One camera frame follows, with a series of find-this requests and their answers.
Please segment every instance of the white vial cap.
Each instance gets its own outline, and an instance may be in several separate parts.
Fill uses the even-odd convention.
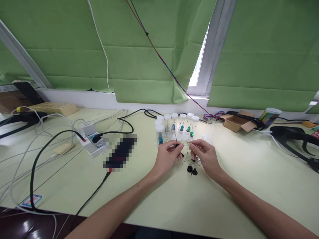
[[[156,132],[158,132],[158,133],[163,132],[163,131],[164,131],[164,126],[161,125],[161,124],[157,124],[157,125],[155,126],[155,130],[156,130]]]
[[[164,120],[164,116],[157,116],[156,118],[157,118],[158,120],[162,120],[162,121]]]
[[[178,114],[177,113],[172,113],[172,119],[177,119],[178,118]]]
[[[189,118],[189,119],[192,119],[193,116],[194,116],[194,114],[192,114],[192,113],[188,113],[188,114],[187,114],[187,118]]]
[[[198,116],[193,116],[192,121],[193,122],[199,122],[199,117]]]
[[[170,120],[171,119],[171,115],[167,114],[167,115],[164,115],[164,120]]]
[[[158,124],[163,124],[163,121],[160,119],[155,120],[155,125],[158,125]]]
[[[182,119],[186,119],[186,115],[185,114],[180,114],[179,115],[179,118],[182,120]]]

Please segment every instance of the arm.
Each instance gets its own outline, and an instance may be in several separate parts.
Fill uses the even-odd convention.
[[[153,169],[137,184],[110,200],[89,216],[66,239],[109,238],[151,187],[173,167],[175,159],[178,158],[181,163],[180,152],[184,145],[178,143],[177,148],[173,146],[176,141],[169,141],[160,145]]]
[[[215,147],[199,139],[190,142],[207,175],[226,190],[269,238],[318,238],[303,225],[242,187],[220,167]]]

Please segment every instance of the open cardboard box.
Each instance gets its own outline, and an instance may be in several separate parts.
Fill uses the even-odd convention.
[[[246,116],[252,116],[252,117],[254,116],[254,114],[251,114],[244,110],[240,110],[238,113],[240,115],[246,115]],[[249,132],[252,129],[257,127],[257,125],[254,124],[253,122],[248,121],[246,119],[239,118],[234,115],[224,115],[224,116],[221,116],[221,118],[225,120],[223,126],[230,129],[231,131],[234,131],[235,133],[237,133],[241,129],[245,130],[246,132]]]

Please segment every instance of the clear plastic vial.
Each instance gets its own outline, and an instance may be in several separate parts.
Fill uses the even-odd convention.
[[[177,137],[177,130],[178,130],[178,114],[177,113],[172,113],[172,137],[170,140],[176,140]]]
[[[193,118],[193,116],[194,116],[194,114],[192,114],[192,113],[188,113],[187,114],[187,119],[186,119],[186,126],[185,127],[187,127],[186,129],[184,129],[184,135],[183,135],[183,140],[185,141],[185,142],[187,142],[188,141],[188,139],[189,139],[189,134],[190,134],[190,130],[191,130],[191,125],[192,125],[192,118]]]
[[[205,124],[204,133],[202,135],[202,139],[205,140],[207,143],[212,144],[212,137],[213,137],[213,125],[216,119],[208,118]]]
[[[199,122],[199,117],[198,116],[193,116],[192,118],[192,124],[191,124],[191,131],[189,132],[189,140],[194,140],[194,134],[196,132],[196,126],[197,123]]]
[[[155,120],[155,126],[156,125],[158,125],[158,124],[161,124],[161,125],[163,125],[163,121],[162,120],[160,120],[160,119],[157,119],[157,120]]]
[[[179,115],[179,123],[177,124],[178,125],[177,140],[178,141],[181,141],[183,138],[185,122],[186,122],[186,115],[180,114]]]
[[[172,136],[171,115],[164,115],[164,137],[168,140]]]
[[[156,119],[157,119],[157,120],[161,120],[161,121],[163,122],[163,121],[164,121],[164,116],[159,115],[159,116],[156,117]]]
[[[163,131],[164,131],[164,126],[162,124],[157,124],[155,126],[155,131],[156,131],[156,141],[157,141],[157,147],[159,147],[161,144],[163,144]]]

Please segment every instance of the red and blue wire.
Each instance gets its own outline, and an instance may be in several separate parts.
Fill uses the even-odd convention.
[[[143,31],[145,32],[147,38],[149,39],[149,41],[150,41],[152,47],[154,48],[154,50],[156,51],[157,55],[158,55],[159,58],[162,60],[162,62],[164,63],[164,65],[166,66],[166,68],[169,70],[169,72],[172,74],[172,76],[173,76],[174,80],[176,81],[176,83],[181,87],[181,89],[184,91],[184,93],[185,93],[189,98],[191,98],[191,97],[189,96],[189,94],[187,94],[187,92],[184,90],[184,88],[180,85],[180,83],[178,82],[178,80],[177,80],[176,77],[174,76],[173,72],[172,72],[172,71],[170,70],[170,68],[166,65],[166,63],[165,63],[165,61],[163,60],[163,58],[162,58],[162,57],[160,56],[160,54],[157,52],[156,48],[154,47],[152,41],[151,41],[150,38],[149,38],[148,32],[146,32],[146,30],[145,30],[145,28],[144,28],[144,26],[143,26],[143,24],[142,24],[142,21],[140,20],[140,17],[139,17],[139,15],[138,15],[137,11],[136,11],[136,8],[135,8],[135,6],[134,6],[132,0],[130,0],[130,1],[131,1],[131,3],[132,3],[132,6],[133,6],[134,10],[132,9],[132,7],[131,7],[131,5],[129,4],[128,0],[126,0],[127,4],[129,5],[131,11],[133,12],[133,14],[134,14],[134,16],[135,16],[135,18],[136,18],[136,20],[139,22],[141,28],[142,28]],[[210,117],[215,117],[214,115],[209,114],[200,104],[198,104],[198,105],[199,105],[200,108],[202,108],[202,109],[207,113],[207,114],[205,114],[205,115],[209,115]]]

